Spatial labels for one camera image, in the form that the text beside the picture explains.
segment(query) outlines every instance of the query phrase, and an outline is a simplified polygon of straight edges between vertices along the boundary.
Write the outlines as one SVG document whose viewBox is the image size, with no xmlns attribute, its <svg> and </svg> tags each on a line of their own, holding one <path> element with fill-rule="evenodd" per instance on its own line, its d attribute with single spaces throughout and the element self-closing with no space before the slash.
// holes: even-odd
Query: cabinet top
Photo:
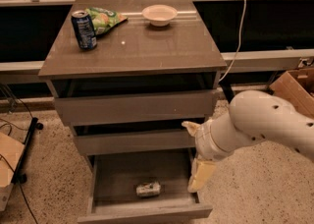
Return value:
<svg viewBox="0 0 314 224">
<path fill-rule="evenodd" d="M 178 15 L 165 27 L 154 27 L 142 10 L 163 4 Z M 72 12 L 100 7 L 128 20 L 97 37 L 97 46 L 79 48 Z M 39 72 L 42 79 L 152 75 L 217 71 L 226 64 L 191 0 L 87 0 L 76 2 Z"/>
</svg>

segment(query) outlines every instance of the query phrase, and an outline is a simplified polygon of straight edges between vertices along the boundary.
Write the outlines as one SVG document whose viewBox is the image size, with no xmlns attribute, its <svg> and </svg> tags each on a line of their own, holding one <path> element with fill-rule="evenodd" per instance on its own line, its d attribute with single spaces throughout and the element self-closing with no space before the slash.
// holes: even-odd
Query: dark blue can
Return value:
<svg viewBox="0 0 314 224">
<path fill-rule="evenodd" d="M 81 49 L 93 49 L 97 45 L 96 33 L 91 17 L 84 10 L 72 13 L 72 25 Z"/>
</svg>

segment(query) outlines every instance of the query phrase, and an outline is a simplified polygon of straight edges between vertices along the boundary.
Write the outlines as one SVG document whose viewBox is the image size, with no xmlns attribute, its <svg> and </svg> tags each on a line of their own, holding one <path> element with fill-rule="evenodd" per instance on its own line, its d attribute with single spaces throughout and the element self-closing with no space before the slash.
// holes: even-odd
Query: chip bag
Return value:
<svg viewBox="0 0 314 224">
<path fill-rule="evenodd" d="M 128 19 L 121 13 L 102 8 L 87 8 L 85 11 L 92 19 L 96 35 L 106 33 L 115 25 Z"/>
</svg>

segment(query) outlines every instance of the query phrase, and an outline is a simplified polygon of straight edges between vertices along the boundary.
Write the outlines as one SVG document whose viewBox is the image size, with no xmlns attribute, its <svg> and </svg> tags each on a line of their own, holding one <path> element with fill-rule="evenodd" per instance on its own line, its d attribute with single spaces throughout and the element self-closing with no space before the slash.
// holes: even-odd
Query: can lid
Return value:
<svg viewBox="0 0 314 224">
<path fill-rule="evenodd" d="M 75 18 L 83 18 L 87 15 L 88 13 L 85 10 L 77 10 L 77 11 L 72 12 L 72 16 Z"/>
</svg>

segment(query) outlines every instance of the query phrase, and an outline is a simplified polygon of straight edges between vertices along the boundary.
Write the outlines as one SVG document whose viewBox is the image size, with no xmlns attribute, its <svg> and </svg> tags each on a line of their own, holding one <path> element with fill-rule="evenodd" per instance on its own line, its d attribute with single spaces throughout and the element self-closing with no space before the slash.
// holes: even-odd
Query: snack bag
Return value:
<svg viewBox="0 0 314 224">
<path fill-rule="evenodd" d="M 85 11 L 92 19 L 96 35 L 106 33 L 116 24 L 128 19 L 128 17 L 122 15 L 121 13 L 102 8 L 87 8 Z"/>
</svg>

